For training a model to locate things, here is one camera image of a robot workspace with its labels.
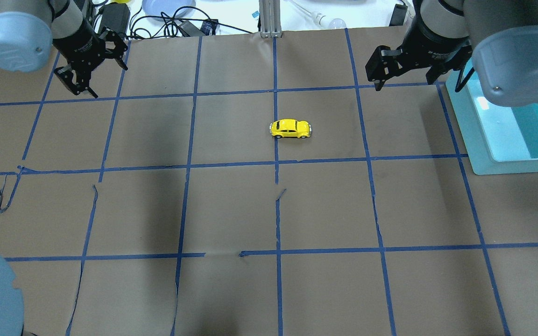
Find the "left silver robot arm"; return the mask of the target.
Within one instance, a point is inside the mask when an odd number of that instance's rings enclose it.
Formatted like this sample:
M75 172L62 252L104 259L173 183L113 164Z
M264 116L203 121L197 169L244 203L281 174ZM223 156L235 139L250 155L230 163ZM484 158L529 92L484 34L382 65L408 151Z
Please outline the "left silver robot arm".
M107 59L128 70L122 37L108 27L96 32L73 0L0 0L0 69L40 70L52 48L66 59L54 75L75 95L98 97L90 81Z

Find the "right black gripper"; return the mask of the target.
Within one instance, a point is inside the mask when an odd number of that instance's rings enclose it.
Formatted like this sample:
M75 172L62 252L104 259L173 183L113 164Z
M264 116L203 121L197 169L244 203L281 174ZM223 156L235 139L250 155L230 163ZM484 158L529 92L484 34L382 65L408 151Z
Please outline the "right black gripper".
M470 59L472 51L468 37L439 36L424 22L413 21L397 49L386 45L376 47L365 64L365 71L368 81L372 82L376 91L380 91L386 81L410 70L429 68L425 74L428 84L455 70L458 72L455 93L459 93L476 73Z

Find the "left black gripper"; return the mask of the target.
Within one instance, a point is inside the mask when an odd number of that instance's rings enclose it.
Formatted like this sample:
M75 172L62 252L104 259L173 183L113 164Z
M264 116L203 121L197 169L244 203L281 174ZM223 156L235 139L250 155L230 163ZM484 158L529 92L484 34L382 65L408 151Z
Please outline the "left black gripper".
M55 68L54 75L75 96L87 92L93 98L99 97L91 88L90 80L92 71L105 59L113 59L122 70L128 70L124 61L128 46L109 27L104 27L98 35L89 21L83 21L73 34L54 38L53 45L67 61L66 66Z

